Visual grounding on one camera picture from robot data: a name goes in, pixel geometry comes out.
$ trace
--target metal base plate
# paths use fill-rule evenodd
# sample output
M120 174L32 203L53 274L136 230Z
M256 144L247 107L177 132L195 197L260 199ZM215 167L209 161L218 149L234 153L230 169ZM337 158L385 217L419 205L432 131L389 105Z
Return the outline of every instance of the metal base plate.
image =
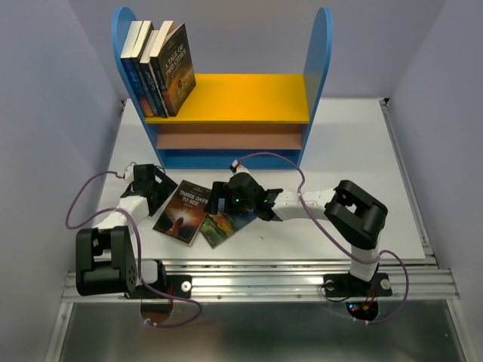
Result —
M159 284L150 284L151 287L156 288L160 292L171 294L172 296L180 296L182 298L191 298L191 289L183 291L181 285L188 282L192 286L191 275L168 275L168 282L166 287L160 287ZM126 299L165 299L153 292L147 290L142 285L136 287L136 289L131 293L125 294Z
M392 289L389 282L389 276L386 273L377 273L375 276L374 289L376 296L391 296ZM357 290L349 283L348 274L326 274L324 275L324 284L330 284L334 288L329 290L325 287L325 296L328 298L345 298L356 296L367 296L367 290Z

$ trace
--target book cover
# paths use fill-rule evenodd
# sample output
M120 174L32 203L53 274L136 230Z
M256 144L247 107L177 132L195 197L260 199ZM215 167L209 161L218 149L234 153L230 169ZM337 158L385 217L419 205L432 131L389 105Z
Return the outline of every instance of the book cover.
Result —
M165 100L171 104L173 114L170 115L176 116L196 86L185 24L178 26L166 38L158 61L161 67L161 82L166 89L163 96L166 96Z
M134 67L131 55L134 49L134 45L139 35L139 31L142 25L142 21L133 21L129 27L128 37L124 43L121 53L121 63L126 71L126 76L131 84L134 92L134 96L137 98L141 109L146 117L152 117L153 113L151 106L149 105L148 99L143 90L143 86L140 82L139 75L136 68Z
M182 181L153 229L191 245L205 218L204 208L210 194L210 189Z
M213 249L257 218L253 213L227 215L223 212L224 206L222 199L218 204L218 213L208 214L199 229Z
M136 44L134 45L133 53L131 55L132 62L134 64L134 68L136 68L137 74L139 76L141 85L143 87L143 92L146 95L148 100L148 104L150 109L152 110L152 116L159 117L159 110L156 107L155 101L152 98L152 94L149 91L148 84L143 74L143 70L141 69L140 61L141 57L143 56L144 49L146 48L147 42L149 40L149 35L154 30L151 21L145 20L143 21L143 25L139 31L139 35L137 36Z
M159 28L158 35L154 41L154 44L151 49L151 53L149 55L149 67L154 74L154 79L156 84L158 85L158 89L161 92L162 99L165 102L166 109L169 115L174 115L173 105L168 96L168 89L166 88L165 81L163 79L163 74L161 72L161 65L159 63L159 54L161 53L161 49L168 38L168 35L172 33L176 29L173 20L165 20L163 24Z
M146 48L144 49L143 56L141 57L139 65L143 74L143 79L146 82L149 92L151 93L151 97L154 101L156 110L161 117L167 118L168 111L166 109L165 102L161 96L161 93L159 92L158 85L155 81L155 76L153 75L154 73L152 72L152 68L149 65L149 53L151 52L151 48L157 35L158 30L153 30L151 34L149 34L149 39L146 44Z

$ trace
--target screw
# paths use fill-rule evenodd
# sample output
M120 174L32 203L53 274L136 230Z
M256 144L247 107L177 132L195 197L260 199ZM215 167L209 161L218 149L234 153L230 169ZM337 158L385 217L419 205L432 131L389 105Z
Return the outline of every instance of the screw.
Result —
M189 292L191 290L191 283L188 281L184 281L181 283L181 290L183 292Z
M391 289L391 282L389 281L389 279L383 279L383 280L380 281L380 286L384 290L389 290L389 289Z
M329 279L328 281L325 281L325 289L327 290L334 290L335 287L334 287L334 281L332 281L331 279Z

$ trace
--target white tabletop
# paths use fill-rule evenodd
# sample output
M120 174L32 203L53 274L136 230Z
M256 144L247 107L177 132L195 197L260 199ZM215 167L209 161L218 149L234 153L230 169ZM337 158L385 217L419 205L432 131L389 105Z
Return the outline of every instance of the white tabletop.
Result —
M128 100L109 169L121 172L132 161L158 164L133 103ZM186 179L210 188L213 181L228 180L231 176L228 166L226 171L168 170L168 175L177 183ZM403 259L424 258L379 100L321 100L301 167L307 178L304 191L330 189L342 179L350 179L382 201L389 215L380 238L380 250L390 249ZM300 181L295 170L254 170L252 176L266 189L296 191ZM117 205L125 187L122 181L108 177L99 208ZM152 230L161 211L140 224L144 259L346 259L310 220L257 219L213 250L200 233L192 246L187 247ZM341 244L350 247L329 222L323 224Z

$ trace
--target blue bookshelf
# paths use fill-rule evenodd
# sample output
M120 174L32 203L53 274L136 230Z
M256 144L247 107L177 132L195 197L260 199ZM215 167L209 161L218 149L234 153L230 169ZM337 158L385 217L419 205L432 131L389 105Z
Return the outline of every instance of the blue bookshelf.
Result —
M143 110L137 98L134 95L134 91L128 81L128 77L121 64L120 54L127 37L129 27L132 21L137 18L134 12L128 7L121 7L116 9L114 17L112 19L112 47L114 52L114 59L117 65L119 74L124 82L126 90L129 93L130 98L133 101L134 107L136 108L137 114L146 130L152 147L154 148L160 163L167 169L226 169L233 160L240 158L244 155L248 155L254 152L269 151L274 152L279 155L283 155L289 158L296 164L300 164L303 157L303 152L309 138L309 133L314 121L315 113L318 106L318 100L322 95L324 89L325 79L327 78L327 73L329 70L329 65L331 61L331 49L332 49L332 17L331 12L328 8L320 8L315 16L312 34L310 36L309 49L307 51L306 62L303 70L303 74L300 77L295 75L266 75L266 80L270 82L274 80L278 83L274 83L273 87L268 84L260 92L270 92L271 89L274 93L280 88L280 81L287 79L288 89L293 89L297 92L293 97L287 97L283 94L279 102L274 94L270 94L270 102L267 103L266 108L263 108L263 112L260 109L256 110L254 114L248 114L243 116L248 121L244 122L244 129L249 129L249 134L247 136L247 142L235 144L234 147L220 147L217 148L215 142L213 147L207 148L206 142L204 145L193 145L180 142L180 147L176 147L177 141L182 140L183 134L171 134L163 133L165 130L172 130L173 127L165 127L166 124L178 124L180 127L175 127L177 130L180 128L188 128L190 125L196 123L196 125L206 124L207 130L215 130L218 124L240 124L243 121L240 120L240 114L233 112L226 114L225 117L220 117L216 114L213 119L210 119L211 114L203 114L203 110L199 110L199 118L197 117L198 110L196 108L197 104L200 103L200 97L204 97L205 100L211 101L216 104L217 100L212 99L210 94L210 88L204 86L203 81L205 79L213 80L223 78L223 75L198 75L197 86L193 93L189 96L188 100L183 105L180 114L176 118L146 118L144 116ZM258 83L260 76L265 75L240 75L241 82L248 84L250 77L256 79ZM226 75L226 78L230 79L230 84L233 83L233 75ZM263 94L256 94L253 97L260 99ZM288 111L283 107L292 106L287 105L287 98L293 100L293 112L292 109ZM265 133L257 134L257 130L260 129L257 125L267 124L273 129L274 134L267 136ZM291 127L290 129L296 129L296 133L284 133L283 130L287 129L287 124L296 127ZM225 135L221 134L219 137L233 137L233 139L239 138L236 133L237 127L232 128L235 131ZM213 139L214 135L210 134L207 137ZM264 137L268 137L266 140L270 144L269 148L264 148ZM167 142L168 140L176 140L176 142ZM282 170L291 168L290 165L283 162L278 158L269 156L258 156L256 158L249 158L244 161L247 167L253 169L266 169L266 170Z

